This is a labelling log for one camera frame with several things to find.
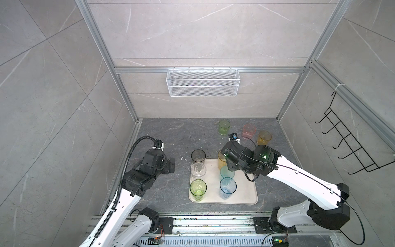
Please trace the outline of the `tall amber tumbler glass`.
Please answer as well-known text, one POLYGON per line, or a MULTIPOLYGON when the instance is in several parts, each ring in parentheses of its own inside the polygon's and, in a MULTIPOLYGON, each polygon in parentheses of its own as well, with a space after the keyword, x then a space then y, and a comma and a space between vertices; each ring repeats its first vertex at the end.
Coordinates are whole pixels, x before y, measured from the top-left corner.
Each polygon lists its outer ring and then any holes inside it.
POLYGON ((218 169, 221 170, 226 165, 227 165, 226 157, 219 151, 218 152, 218 169))

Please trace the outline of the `teal textured cup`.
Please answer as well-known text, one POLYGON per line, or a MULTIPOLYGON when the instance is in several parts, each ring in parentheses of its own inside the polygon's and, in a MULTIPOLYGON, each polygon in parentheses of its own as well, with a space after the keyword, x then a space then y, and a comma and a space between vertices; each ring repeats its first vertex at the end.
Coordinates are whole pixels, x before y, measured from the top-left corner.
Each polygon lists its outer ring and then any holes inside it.
POLYGON ((234 171, 230 171, 227 166, 223 166, 220 169, 220 180, 224 179, 224 178, 231 178, 233 179, 235 176, 235 172, 234 171))

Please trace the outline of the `blue tumbler glass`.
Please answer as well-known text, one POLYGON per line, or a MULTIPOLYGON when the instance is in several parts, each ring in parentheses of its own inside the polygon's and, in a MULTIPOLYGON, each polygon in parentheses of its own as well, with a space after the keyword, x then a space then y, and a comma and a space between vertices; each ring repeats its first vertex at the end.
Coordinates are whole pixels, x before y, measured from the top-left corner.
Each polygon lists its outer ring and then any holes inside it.
POLYGON ((237 183, 233 178, 225 177, 220 181, 220 197, 224 200, 232 196, 237 190, 237 183))

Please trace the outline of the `pink glass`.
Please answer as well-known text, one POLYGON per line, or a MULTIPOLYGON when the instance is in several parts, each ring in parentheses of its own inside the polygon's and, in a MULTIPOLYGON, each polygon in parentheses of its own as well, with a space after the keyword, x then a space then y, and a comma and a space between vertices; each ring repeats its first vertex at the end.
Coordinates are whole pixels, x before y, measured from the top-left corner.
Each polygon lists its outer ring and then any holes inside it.
POLYGON ((252 139, 256 133, 256 126, 252 123, 247 123, 243 127, 242 137, 244 139, 252 139))

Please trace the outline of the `short yellow glass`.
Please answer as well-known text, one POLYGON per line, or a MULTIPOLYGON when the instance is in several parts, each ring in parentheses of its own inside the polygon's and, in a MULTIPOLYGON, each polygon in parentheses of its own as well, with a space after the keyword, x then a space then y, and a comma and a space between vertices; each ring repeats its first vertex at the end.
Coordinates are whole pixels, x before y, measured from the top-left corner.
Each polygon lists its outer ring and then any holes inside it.
POLYGON ((266 130, 260 131, 258 134, 257 144, 268 145, 272 139, 272 134, 266 130))

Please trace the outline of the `small green glass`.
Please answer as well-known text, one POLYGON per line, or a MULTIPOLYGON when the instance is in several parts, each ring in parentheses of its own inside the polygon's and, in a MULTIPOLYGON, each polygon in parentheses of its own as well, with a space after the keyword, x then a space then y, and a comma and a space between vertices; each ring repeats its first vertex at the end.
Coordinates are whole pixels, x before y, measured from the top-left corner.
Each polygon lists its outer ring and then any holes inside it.
POLYGON ((220 135, 228 135, 230 129, 230 122, 226 119, 219 121, 219 134, 220 135))

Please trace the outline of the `dark grey tumbler glass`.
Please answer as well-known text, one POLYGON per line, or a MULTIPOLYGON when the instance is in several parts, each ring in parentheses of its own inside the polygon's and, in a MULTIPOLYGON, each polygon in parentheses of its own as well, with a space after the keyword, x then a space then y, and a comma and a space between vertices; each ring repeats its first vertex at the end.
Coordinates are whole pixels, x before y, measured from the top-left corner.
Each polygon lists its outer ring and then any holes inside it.
POLYGON ((201 149, 193 150, 193 152, 191 153, 192 164, 203 163, 205 159, 206 159, 206 153, 201 149))

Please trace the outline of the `clear tumbler glass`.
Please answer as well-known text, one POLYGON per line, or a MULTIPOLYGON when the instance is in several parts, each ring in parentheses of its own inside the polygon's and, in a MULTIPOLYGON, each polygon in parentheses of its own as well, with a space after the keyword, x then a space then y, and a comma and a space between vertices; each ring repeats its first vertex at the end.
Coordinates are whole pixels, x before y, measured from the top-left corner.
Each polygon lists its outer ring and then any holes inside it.
POLYGON ((191 176, 201 178, 206 175, 207 169, 204 163, 196 162, 191 165, 191 176))

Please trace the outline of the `beige plastic tray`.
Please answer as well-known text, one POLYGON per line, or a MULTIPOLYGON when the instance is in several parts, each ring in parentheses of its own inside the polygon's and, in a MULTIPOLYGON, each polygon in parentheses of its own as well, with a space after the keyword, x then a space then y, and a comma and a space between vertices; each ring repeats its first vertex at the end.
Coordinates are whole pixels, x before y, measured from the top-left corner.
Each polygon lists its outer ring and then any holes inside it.
POLYGON ((206 159, 206 174, 202 180, 207 184, 207 192, 203 195, 201 201, 197 201, 189 192, 189 200, 193 203, 209 203, 209 204, 241 204, 254 205, 258 202, 256 185, 246 179, 242 171, 236 171, 234 180, 236 182, 236 192, 227 199, 220 195, 220 170, 218 169, 217 159, 206 159))

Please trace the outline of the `tall green tumbler glass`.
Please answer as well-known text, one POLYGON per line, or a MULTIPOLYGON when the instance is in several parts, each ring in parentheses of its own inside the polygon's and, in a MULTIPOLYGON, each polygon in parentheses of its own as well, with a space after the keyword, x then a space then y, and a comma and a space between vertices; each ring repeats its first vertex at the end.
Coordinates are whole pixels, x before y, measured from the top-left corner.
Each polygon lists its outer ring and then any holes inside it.
POLYGON ((207 184, 201 179, 193 180, 189 188, 196 201, 201 201, 207 192, 207 184))

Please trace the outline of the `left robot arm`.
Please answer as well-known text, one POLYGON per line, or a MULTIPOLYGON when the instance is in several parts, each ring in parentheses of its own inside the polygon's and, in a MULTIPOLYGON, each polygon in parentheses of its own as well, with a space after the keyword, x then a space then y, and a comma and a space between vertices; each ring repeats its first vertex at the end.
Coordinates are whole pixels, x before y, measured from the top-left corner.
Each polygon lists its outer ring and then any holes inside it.
POLYGON ((81 244, 82 247, 131 247, 146 233, 161 233, 159 213, 145 208, 125 230, 123 223, 133 208, 152 187, 159 175, 175 171, 175 158, 167 158, 161 149, 150 149, 141 160, 140 168, 128 171, 99 223, 81 244))

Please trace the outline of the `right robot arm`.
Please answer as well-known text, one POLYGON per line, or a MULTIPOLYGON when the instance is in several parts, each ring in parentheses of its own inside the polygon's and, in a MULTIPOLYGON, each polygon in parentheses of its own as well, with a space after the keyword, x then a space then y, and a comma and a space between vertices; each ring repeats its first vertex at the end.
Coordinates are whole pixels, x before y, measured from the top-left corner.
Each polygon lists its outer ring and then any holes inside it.
POLYGON ((269 219, 274 230, 285 230, 299 224, 315 223, 328 230, 340 230, 350 220, 346 204, 349 187, 317 178, 290 162, 267 145, 254 150, 230 140, 221 150, 230 171, 242 171, 246 176, 267 176, 280 181, 306 196, 306 200, 289 207, 276 207, 269 219))

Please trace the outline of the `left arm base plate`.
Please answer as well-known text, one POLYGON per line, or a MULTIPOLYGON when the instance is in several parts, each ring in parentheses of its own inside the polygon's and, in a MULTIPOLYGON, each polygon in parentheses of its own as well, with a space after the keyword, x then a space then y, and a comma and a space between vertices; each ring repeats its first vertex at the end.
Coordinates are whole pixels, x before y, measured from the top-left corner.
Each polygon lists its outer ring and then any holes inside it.
POLYGON ((172 234, 174 227, 174 218, 160 217, 153 222, 148 234, 172 234))

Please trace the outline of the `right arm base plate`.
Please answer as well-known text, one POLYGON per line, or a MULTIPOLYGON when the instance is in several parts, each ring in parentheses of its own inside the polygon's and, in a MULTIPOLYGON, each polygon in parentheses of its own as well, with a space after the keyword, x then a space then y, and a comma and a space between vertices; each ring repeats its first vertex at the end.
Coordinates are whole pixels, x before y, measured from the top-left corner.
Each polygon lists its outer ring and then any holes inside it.
POLYGON ((269 233, 280 233, 280 234, 296 234, 297 229, 295 226, 285 227, 278 223, 270 223, 269 217, 253 217, 253 226, 257 234, 269 234, 269 233))

